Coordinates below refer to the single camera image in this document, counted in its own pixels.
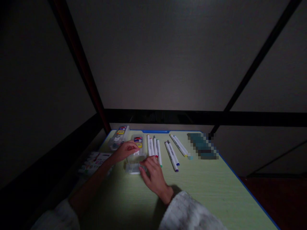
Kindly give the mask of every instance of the wall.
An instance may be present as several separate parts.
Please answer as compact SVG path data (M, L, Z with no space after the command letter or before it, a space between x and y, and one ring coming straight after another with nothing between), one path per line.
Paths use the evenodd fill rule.
M222 111L288 0L68 0L106 109Z
M258 173L287 173L301 174L307 171L306 154L307 144L303 144L295 149L290 149L290 153L274 161L272 164L259 170Z
M48 1L2 23L1 188L96 113Z
M289 0L67 3L106 109L223 111ZM307 112L306 4L303 0L231 111ZM214 143L235 172L246 176L305 141L306 131L221 126ZM307 162L306 154L296 156ZM291 169L266 172L307 170L306 164L294 167L293 161Z

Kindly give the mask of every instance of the hand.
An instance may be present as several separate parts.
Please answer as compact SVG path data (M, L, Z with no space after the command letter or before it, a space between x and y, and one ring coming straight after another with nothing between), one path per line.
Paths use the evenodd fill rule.
M134 143L134 141L124 142L110 157L110 161L112 164L116 164L124 159L126 159L129 155L136 153L139 151L139 147Z
M144 161L141 161L140 164L145 166L150 173L150 177L148 177L145 170L142 167L139 168L146 186L157 194L165 205L169 205L174 191L171 186L166 184L156 156L148 157Z

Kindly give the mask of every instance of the left hand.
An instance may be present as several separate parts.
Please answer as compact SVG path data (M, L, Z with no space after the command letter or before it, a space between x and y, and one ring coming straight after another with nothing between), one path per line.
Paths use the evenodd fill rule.
M133 153L139 151L139 147L134 143L134 141L124 142L110 157L112 164L116 164Z

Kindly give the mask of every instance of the blue table edge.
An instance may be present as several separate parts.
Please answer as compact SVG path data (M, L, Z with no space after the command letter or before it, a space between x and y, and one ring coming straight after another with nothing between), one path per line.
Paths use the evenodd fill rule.
M202 131L194 131L194 130L139 130L139 129L130 129L131 131L142 131L143 133L157 133L157 134L168 134L169 132L175 131L175 132L201 132ZM103 143L105 142L105 140L108 138L108 136L110 135L111 131L108 133L108 135L106 136L106 138L103 140L102 144L99 146L98 150L102 147ZM245 184L241 181L241 179L238 177L238 175L234 172L234 170L230 167L230 165L224 160L224 158L222 157L222 155L220 153L218 153L220 155L220 157L222 158L222 160L226 163L226 165L230 168L230 170L233 172L233 174L237 177L237 179L241 182L241 184L244 186L244 188L249 192L249 194L252 196L252 198L257 202L257 204L260 206L260 208L262 209L262 211L264 211L264 213L267 215L267 217L272 221L272 223L275 225L275 227L277 227L277 229L280 230L280 228L278 227L278 225L275 223L275 221L271 218L271 216L266 212L266 210L262 207L262 205L257 201L257 199L254 197L254 195L250 192L250 190L245 186Z

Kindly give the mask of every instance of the table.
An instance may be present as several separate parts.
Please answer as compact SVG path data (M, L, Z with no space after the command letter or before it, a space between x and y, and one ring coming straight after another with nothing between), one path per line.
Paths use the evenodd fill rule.
M194 152L187 133L199 131L169 131L147 133L143 131L143 147L147 152L146 135L160 140L162 171L169 185L177 185L188 192L217 216L228 229L276 229L276 226L238 179L227 163L218 160L189 160L180 153L169 134L176 135L188 152ZM100 152L109 152L107 143L114 135L112 130ZM131 130L130 135L142 133ZM169 140L180 166L174 172L164 142ZM157 229L165 207L144 184L140 175L125 172L126 161L115 165L111 175L102 183L88 211L80 220L81 229Z

